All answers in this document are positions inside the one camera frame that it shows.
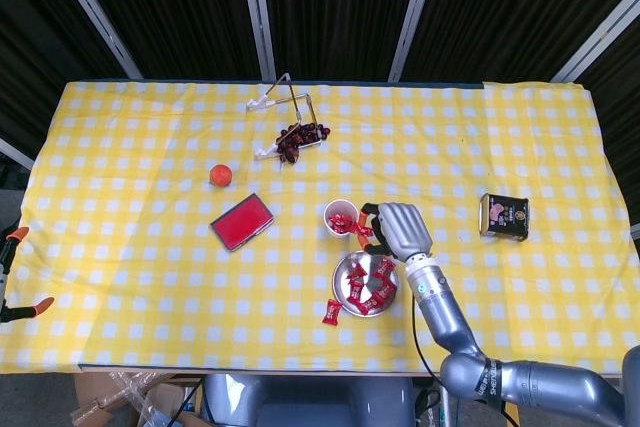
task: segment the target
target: paper cup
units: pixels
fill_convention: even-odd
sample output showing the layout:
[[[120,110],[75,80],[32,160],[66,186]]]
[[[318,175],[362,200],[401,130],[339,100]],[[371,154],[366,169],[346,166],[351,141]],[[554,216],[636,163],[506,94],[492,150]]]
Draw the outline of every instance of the paper cup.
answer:
[[[349,232],[339,234],[329,226],[329,217],[336,214],[348,215],[354,222],[357,222],[358,209],[351,202],[344,199],[333,200],[324,208],[324,225],[327,227],[329,234],[336,239],[346,239],[350,235]]]

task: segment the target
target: small orange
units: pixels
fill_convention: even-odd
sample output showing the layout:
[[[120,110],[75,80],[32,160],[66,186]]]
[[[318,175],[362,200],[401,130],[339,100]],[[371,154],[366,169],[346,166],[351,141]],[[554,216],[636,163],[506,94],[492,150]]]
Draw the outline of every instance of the small orange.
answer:
[[[216,165],[209,171],[209,180],[218,187],[226,187],[231,183],[231,169],[223,164]]]

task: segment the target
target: table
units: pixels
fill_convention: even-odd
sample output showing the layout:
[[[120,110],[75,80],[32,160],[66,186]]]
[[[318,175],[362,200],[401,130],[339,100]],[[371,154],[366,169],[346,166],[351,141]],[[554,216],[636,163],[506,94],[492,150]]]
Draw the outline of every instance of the table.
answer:
[[[246,113],[265,89],[67,85],[24,198],[31,233],[7,292],[10,305],[56,301],[0,328],[3,372],[422,373],[405,284],[379,317],[321,323],[332,271],[358,248],[324,230],[338,197],[418,205],[491,356],[620,371],[639,342],[640,268],[587,91],[298,86],[332,133],[290,166],[253,159],[291,123],[286,107]],[[234,171],[226,189],[208,183],[217,163]],[[208,224],[251,192],[275,223],[229,254]],[[528,240],[478,235],[485,192],[530,199]],[[445,352],[417,327],[437,368]]]

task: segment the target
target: tin can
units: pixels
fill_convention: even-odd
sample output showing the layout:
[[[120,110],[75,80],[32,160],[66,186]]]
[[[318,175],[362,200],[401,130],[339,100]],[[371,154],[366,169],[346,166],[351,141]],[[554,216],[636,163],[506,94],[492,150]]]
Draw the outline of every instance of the tin can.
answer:
[[[480,235],[525,240],[529,235],[529,199],[484,194],[480,199]]]

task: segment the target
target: red candy wrapper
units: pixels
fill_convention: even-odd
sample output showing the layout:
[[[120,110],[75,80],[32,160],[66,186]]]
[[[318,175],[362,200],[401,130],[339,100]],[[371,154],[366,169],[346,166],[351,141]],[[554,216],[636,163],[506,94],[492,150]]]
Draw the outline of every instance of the red candy wrapper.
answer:
[[[364,282],[356,281],[353,279],[351,282],[351,293],[347,300],[354,305],[358,305],[360,303],[360,296],[362,295],[362,289],[364,288]]]
[[[367,275],[367,271],[364,270],[364,268],[360,265],[360,263],[357,263],[356,266],[353,268],[353,271],[351,271],[351,273],[349,275],[347,275],[347,279],[356,279],[356,278],[361,278],[364,277],[365,275]]]
[[[391,297],[396,291],[396,286],[393,282],[388,279],[385,279],[384,284],[379,290],[376,290],[372,295],[373,297],[380,303],[380,305],[384,305],[389,297]]]
[[[367,315],[371,309],[375,309],[380,306],[380,302],[375,297],[370,297],[369,300],[363,303],[357,303],[355,306],[362,313],[362,315]]]
[[[327,315],[322,319],[323,324],[338,325],[338,314],[342,304],[337,300],[329,299],[327,302]]]
[[[362,234],[366,237],[373,236],[373,229],[361,227],[354,219],[344,214],[335,214],[329,217],[329,226],[338,234]]]
[[[389,259],[382,259],[382,262],[380,262],[380,265],[378,266],[378,268],[374,270],[373,274],[371,275],[376,279],[384,280],[389,278],[389,275],[395,268],[396,268],[396,264],[391,262]]]

